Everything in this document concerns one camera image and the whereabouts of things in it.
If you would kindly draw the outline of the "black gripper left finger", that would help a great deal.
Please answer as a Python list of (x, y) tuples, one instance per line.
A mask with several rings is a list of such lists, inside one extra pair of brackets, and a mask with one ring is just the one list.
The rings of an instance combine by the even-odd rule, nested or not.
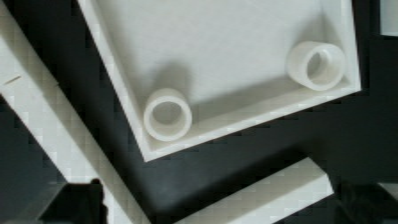
[(97, 179), (51, 184), (23, 212), (26, 224), (108, 224), (103, 200)]

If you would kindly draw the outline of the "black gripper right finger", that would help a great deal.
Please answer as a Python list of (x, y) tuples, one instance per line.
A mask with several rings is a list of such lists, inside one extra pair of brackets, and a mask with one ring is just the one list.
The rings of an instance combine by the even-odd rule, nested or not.
[(376, 184), (343, 182), (336, 196), (337, 224), (398, 224), (398, 200)]

